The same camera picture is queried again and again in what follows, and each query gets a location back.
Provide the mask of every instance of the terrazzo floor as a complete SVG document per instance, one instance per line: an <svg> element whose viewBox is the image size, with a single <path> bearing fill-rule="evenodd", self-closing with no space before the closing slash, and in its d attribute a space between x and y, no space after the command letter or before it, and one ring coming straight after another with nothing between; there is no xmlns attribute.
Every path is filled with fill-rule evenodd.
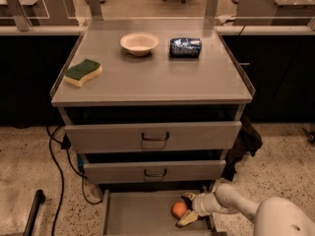
<svg viewBox="0 0 315 236"><path fill-rule="evenodd" d="M307 123L256 123L263 146L252 157L236 164L229 183L257 203L266 197L291 200L315 221L315 146L309 144L302 128ZM45 127L16 129L0 127L0 235L23 232L36 190L43 190L46 202L39 208L33 235L50 235L61 192L61 177L49 152ZM63 129L56 139L61 141ZM90 205L82 193L82 178L70 167L67 151L52 142L52 150L64 175L64 200L55 224L55 235L99 235L102 207ZM76 165L76 155L70 149ZM95 186L85 181L89 201L97 202ZM228 236L252 235L253 226L240 214L214 214L217 231Z"/></svg>

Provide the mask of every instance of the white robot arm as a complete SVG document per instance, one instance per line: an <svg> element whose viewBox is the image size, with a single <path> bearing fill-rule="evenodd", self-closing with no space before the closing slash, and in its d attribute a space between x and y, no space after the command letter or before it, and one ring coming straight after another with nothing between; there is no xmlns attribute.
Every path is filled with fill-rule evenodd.
<svg viewBox="0 0 315 236"><path fill-rule="evenodd" d="M228 184L220 184L213 193L183 196L191 201L192 209L179 219L179 226L213 212L240 212L254 223L254 236L315 236L315 223L298 206L283 198L271 197L257 204Z"/></svg>

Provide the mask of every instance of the sponge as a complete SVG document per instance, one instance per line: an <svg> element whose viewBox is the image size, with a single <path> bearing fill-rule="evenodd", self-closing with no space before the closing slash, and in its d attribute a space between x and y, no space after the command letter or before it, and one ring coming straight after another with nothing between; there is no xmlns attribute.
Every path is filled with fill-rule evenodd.
<svg viewBox="0 0 315 236"><path fill-rule="evenodd" d="M95 78L102 71L99 63L85 59L65 72L65 81L80 88L85 82Z"/></svg>

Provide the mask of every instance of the black cabinet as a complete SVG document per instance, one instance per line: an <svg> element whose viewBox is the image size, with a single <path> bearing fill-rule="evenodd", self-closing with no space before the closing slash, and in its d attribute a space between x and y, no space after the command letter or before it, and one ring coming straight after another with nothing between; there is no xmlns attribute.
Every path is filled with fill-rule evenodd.
<svg viewBox="0 0 315 236"><path fill-rule="evenodd" d="M49 92L77 39L0 36L0 125L62 123Z"/></svg>
<svg viewBox="0 0 315 236"><path fill-rule="evenodd" d="M314 35L226 35L256 89L245 114L255 121L315 120Z"/></svg>

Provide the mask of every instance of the white bowl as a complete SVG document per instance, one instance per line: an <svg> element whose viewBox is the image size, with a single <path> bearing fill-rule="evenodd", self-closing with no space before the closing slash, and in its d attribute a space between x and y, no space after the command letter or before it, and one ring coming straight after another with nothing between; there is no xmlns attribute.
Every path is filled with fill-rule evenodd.
<svg viewBox="0 0 315 236"><path fill-rule="evenodd" d="M145 56L158 45L158 37L146 32L134 32L123 36L120 45L135 56Z"/></svg>

